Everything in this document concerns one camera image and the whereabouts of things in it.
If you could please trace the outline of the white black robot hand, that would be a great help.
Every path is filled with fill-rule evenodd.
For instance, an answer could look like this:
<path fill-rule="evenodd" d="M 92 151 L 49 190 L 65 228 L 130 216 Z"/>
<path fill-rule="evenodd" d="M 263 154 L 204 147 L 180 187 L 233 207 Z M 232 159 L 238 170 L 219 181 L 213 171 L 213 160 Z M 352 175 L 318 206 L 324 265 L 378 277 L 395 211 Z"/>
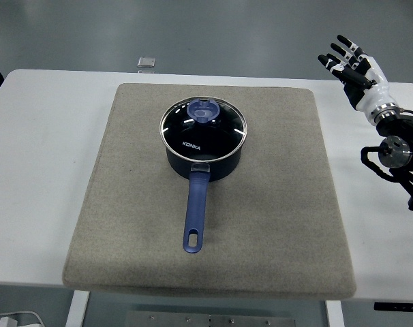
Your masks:
<path fill-rule="evenodd" d="M 343 84 L 350 105 L 375 125 L 376 110 L 397 105 L 389 83 L 376 60 L 359 45 L 338 35 L 340 44 L 331 44 L 337 54 L 319 55 L 319 62 Z"/>

